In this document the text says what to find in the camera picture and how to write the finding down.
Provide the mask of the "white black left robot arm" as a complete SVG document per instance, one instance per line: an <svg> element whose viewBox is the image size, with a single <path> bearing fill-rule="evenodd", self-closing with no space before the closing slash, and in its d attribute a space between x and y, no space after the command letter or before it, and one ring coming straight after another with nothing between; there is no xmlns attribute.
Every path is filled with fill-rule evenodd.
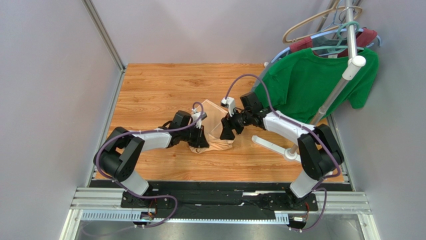
<svg viewBox="0 0 426 240"><path fill-rule="evenodd" d="M179 110L173 120L154 130L130 131L116 127L93 158L98 172L117 182L136 197L142 197L150 188L149 183L135 170L141 153L168 149L181 142L193 148L208 148L202 120L204 111L192 113Z"/></svg>

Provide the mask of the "beige cloth napkin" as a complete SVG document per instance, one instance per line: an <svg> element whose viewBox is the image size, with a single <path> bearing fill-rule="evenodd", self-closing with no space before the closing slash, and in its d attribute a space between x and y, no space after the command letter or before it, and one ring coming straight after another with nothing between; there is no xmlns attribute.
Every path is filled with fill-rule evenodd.
<svg viewBox="0 0 426 240"><path fill-rule="evenodd" d="M211 151L225 151L233 147L233 140L221 140L223 130L221 120L228 113L214 102L206 99L202 103L206 118L201 121L204 126L204 135L209 147L192 147L189 149L195 154Z"/></svg>

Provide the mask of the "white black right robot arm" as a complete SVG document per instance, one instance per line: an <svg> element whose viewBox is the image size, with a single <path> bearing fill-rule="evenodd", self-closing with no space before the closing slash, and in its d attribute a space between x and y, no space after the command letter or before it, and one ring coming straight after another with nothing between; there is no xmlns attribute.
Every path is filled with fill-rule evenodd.
<svg viewBox="0 0 426 240"><path fill-rule="evenodd" d="M236 108L232 97L221 100L221 106L227 108L228 113L221 119L220 139L234 140L246 126L255 126L292 141L299 152L292 153L289 148L280 147L257 135L251 138L255 144L282 155L286 161L301 164L301 173L286 190L291 200L304 199L322 180L332 176L334 170L341 169L344 156L328 125L304 124L280 111L265 108L254 92L242 95L240 100L243 109Z"/></svg>

